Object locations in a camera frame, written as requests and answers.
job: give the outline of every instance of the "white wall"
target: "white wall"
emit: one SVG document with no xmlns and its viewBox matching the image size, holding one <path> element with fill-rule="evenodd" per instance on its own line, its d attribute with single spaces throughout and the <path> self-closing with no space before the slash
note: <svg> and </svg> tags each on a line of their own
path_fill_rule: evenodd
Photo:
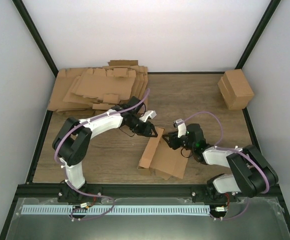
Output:
<svg viewBox="0 0 290 240">
<path fill-rule="evenodd" d="M 255 91 L 248 111 L 257 138 L 290 211 L 290 1 L 281 1 L 243 71 Z"/>
<path fill-rule="evenodd" d="M 0 231 L 23 184 L 54 77 L 10 0 L 0 0 Z"/>
<path fill-rule="evenodd" d="M 24 0 L 59 68 L 138 59 L 151 72 L 234 68 L 270 0 Z"/>
</svg>

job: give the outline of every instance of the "white vent grille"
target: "white vent grille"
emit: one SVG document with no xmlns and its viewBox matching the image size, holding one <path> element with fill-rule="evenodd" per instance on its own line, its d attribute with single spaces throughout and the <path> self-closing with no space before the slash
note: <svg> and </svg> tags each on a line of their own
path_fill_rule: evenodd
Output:
<svg viewBox="0 0 290 240">
<path fill-rule="evenodd" d="M 78 210 L 74 215 L 99 215 L 110 206 L 95 205 L 86 210 Z M 23 205 L 22 215 L 68 215 L 72 212 L 71 205 Z M 117 205 L 108 215 L 191 215 L 208 216 L 209 206 L 204 205 Z"/>
</svg>

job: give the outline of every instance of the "wood surface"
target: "wood surface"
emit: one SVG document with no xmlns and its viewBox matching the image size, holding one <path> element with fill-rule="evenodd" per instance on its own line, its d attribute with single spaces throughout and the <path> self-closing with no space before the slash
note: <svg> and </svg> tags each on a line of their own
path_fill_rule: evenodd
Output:
<svg viewBox="0 0 290 240">
<path fill-rule="evenodd" d="M 228 110 L 218 89 L 220 74 L 151 74 L 148 109 L 157 116 L 151 122 L 168 131 L 174 131 L 172 123 L 185 119 L 199 111 L 209 111 L 221 121 L 224 136 L 219 146 L 233 148 L 251 144 L 247 125 L 241 110 Z M 69 116 L 54 113 L 34 175 L 35 183 L 57 183 L 64 179 L 63 170 L 53 160 L 51 144 Z M 88 115 L 74 116 L 78 119 Z M 199 123 L 208 143 L 214 144 L 220 137 L 216 120 L 201 114 L 189 123 Z M 122 128 L 131 134 L 128 128 Z M 138 162 L 148 138 L 135 135 L 129 137 L 118 129 L 105 132 L 89 144 L 83 160 L 83 172 L 88 183 L 103 184 L 205 184 L 210 178 L 230 171 L 217 165 L 203 165 L 190 158 L 183 179 L 171 177 L 163 180 L 158 176 L 143 176 L 137 171 Z"/>
</svg>

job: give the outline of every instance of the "wooden tabletop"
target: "wooden tabletop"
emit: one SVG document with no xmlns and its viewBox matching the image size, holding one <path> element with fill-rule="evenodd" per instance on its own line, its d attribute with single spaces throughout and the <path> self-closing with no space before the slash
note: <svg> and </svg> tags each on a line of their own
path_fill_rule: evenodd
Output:
<svg viewBox="0 0 290 240">
<path fill-rule="evenodd" d="M 251 144 L 247 125 L 241 110 L 228 110 L 218 89 L 220 74 L 151 74 L 148 110 L 157 116 L 151 122 L 167 131 L 174 131 L 174 120 L 185 119 L 200 111 L 209 111 L 221 121 L 224 136 L 219 146 L 233 148 Z M 53 160 L 51 145 L 69 116 L 54 113 L 41 151 L 34 183 L 58 183 L 64 180 L 63 170 Z M 74 116 L 78 119 L 88 115 Z M 208 143 L 214 144 L 220 137 L 216 120 L 201 114 L 188 122 L 199 123 Z M 128 128 L 122 128 L 128 134 Z M 138 162 L 148 138 L 129 137 L 118 129 L 100 134 L 92 139 L 85 159 L 83 172 L 88 183 L 102 184 L 205 184 L 210 178 L 230 171 L 221 166 L 203 165 L 190 158 L 183 179 L 171 177 L 163 180 L 157 176 L 143 176 L 137 171 Z"/>
</svg>

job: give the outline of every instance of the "black metal frame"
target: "black metal frame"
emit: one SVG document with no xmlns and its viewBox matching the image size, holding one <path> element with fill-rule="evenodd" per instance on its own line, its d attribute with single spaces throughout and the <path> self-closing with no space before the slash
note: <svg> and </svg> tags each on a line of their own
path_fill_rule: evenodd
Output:
<svg viewBox="0 0 290 240">
<path fill-rule="evenodd" d="M 49 65 L 51 71 L 57 76 L 58 69 L 48 52 L 42 38 L 39 35 L 37 28 L 35 27 L 28 11 L 25 8 L 22 0 L 12 0 L 24 20 L 28 30 L 33 36 L 35 42 L 37 43 L 40 51 L 42 52 L 47 64 Z M 252 35 L 243 55 L 241 56 L 236 69 L 241 69 L 246 63 L 249 55 L 251 54 L 253 48 L 255 47 L 258 39 L 260 38 L 262 32 L 264 31 L 266 25 L 268 24 L 270 18 L 274 14 L 277 6 L 279 5 L 281 0 L 271 0 L 268 5 L 263 17 L 261 18 L 254 34 Z M 150 72 L 150 74 L 223 74 L 224 72 Z M 252 143 L 260 149 L 259 143 L 257 141 L 257 137 L 255 131 L 253 129 L 250 116 L 248 114 L 248 110 L 243 110 L 244 117 L 246 120 L 246 124 L 248 127 L 248 131 L 250 134 L 250 138 Z M 37 142 L 37 146 L 34 152 L 34 156 L 31 162 L 31 166 L 26 178 L 26 184 L 19 185 L 17 187 L 14 199 L 12 201 L 10 210 L 8 212 L 5 224 L 3 226 L 0 240 L 6 238 L 8 233 L 8 228 L 10 225 L 10 221 L 12 219 L 17 200 L 19 198 L 57 198 L 59 193 L 59 184 L 57 183 L 33 183 L 33 176 L 37 167 L 37 163 L 40 157 L 40 153 L 42 150 L 42 146 L 46 137 L 46 133 L 48 130 L 48 126 L 52 117 L 52 112 L 47 111 L 43 126 L 39 135 L 39 139 Z M 206 195 L 204 194 L 206 185 L 205 184 L 173 184 L 173 185 L 161 185 L 161 184 L 88 184 L 88 188 L 92 189 L 96 192 L 102 192 L 104 195 L 112 196 L 114 198 L 125 198 L 125 197 L 174 197 L 174 198 L 192 198 L 195 202 L 204 202 L 206 204 L 215 204 L 214 201 L 210 199 L 206 199 Z M 288 225 L 288 229 L 290 232 L 290 215 L 280 190 L 280 187 L 274 186 L 271 190 L 263 195 L 260 194 L 260 197 L 277 197 L 280 205 L 285 209 L 285 220 Z"/>
</svg>

